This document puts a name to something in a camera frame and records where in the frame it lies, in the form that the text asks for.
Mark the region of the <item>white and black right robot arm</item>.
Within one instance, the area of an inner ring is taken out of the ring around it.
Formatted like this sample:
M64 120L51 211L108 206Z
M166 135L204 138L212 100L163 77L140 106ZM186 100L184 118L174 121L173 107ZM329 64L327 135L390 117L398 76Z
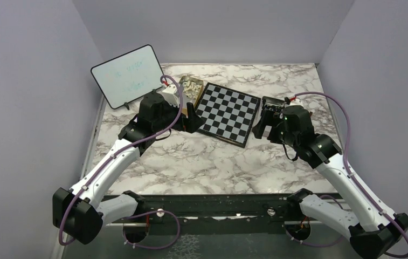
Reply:
M287 198L290 218L319 220L347 239L361 258L387 255L404 238L408 215L394 212L370 190L349 166L346 152L330 136L315 132L310 112L302 105L293 98L263 97L260 120L252 130L257 139L266 126L271 127L270 142L291 147L295 158L324 176L350 207L345 211L301 189Z

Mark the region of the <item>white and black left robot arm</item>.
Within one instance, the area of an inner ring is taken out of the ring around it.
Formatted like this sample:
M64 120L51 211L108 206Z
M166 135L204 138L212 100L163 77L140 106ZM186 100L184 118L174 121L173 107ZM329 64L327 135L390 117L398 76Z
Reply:
M59 188L52 197L53 225L59 229L59 243L70 244L63 233L82 244L92 242L102 227L124 217L139 221L144 206L139 195L127 191L104 201L109 187L129 165L156 141L157 136L171 130L196 132L205 119L197 115L192 103L187 114L181 99L168 102L152 91L140 102L138 114L122 128L118 139L106 156L79 182L69 189Z

